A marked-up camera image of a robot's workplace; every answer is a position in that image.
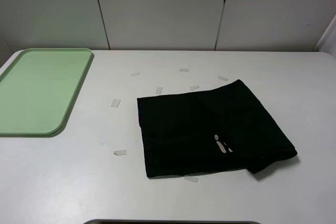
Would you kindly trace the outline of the light green plastic tray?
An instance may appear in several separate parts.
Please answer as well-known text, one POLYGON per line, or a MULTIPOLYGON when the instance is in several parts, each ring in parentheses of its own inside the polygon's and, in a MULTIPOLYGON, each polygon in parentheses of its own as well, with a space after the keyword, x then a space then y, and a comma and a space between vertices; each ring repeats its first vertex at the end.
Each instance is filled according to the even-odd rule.
POLYGON ((62 127, 92 58, 87 48, 21 51, 1 74, 1 135, 46 136, 62 127))

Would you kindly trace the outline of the black short sleeve t-shirt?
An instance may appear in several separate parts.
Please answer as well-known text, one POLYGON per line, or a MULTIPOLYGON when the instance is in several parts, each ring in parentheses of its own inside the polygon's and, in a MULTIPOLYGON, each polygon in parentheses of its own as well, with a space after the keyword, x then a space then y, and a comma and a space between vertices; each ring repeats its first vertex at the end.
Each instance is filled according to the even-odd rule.
POLYGON ((297 155, 240 80, 208 91, 137 100, 149 178, 246 169, 255 174, 297 155))

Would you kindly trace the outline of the clear tape piece centre left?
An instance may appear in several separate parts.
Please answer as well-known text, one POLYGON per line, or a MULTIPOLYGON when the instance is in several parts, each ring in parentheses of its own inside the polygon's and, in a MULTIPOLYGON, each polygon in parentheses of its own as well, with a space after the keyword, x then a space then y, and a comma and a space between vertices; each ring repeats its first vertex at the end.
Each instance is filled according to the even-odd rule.
POLYGON ((162 94, 162 90, 163 90, 162 87, 157 87, 157 88, 156 88, 156 93, 155 93, 155 94, 157 94, 157 95, 162 94))

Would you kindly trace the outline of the clear tape piece lower left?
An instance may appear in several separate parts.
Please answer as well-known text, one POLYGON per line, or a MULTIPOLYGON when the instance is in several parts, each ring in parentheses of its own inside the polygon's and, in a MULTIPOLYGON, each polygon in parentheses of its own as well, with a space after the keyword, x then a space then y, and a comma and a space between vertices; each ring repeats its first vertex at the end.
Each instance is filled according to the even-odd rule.
POLYGON ((126 155, 127 151, 126 150, 118 150, 118 151, 114 151, 113 154, 116 155, 116 156, 122 156, 122 155, 126 155))

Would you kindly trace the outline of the clear tape piece bottom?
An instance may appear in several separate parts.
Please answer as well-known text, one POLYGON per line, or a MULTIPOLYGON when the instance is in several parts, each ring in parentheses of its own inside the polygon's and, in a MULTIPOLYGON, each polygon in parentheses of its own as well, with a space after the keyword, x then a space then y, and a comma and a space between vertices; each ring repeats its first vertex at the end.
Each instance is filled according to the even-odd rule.
POLYGON ((184 176, 184 179, 194 183, 198 182, 198 178, 193 176, 184 176))

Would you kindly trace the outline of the clear tape piece far left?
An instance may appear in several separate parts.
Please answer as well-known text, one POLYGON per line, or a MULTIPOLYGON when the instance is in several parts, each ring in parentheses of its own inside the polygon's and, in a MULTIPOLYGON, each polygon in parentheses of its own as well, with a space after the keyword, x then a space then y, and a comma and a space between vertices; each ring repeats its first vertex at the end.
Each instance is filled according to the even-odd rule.
POLYGON ((118 108, 119 105, 120 105, 120 102, 121 102, 121 100, 114 99, 114 100, 112 101, 111 106, 112 106, 113 108, 118 108))

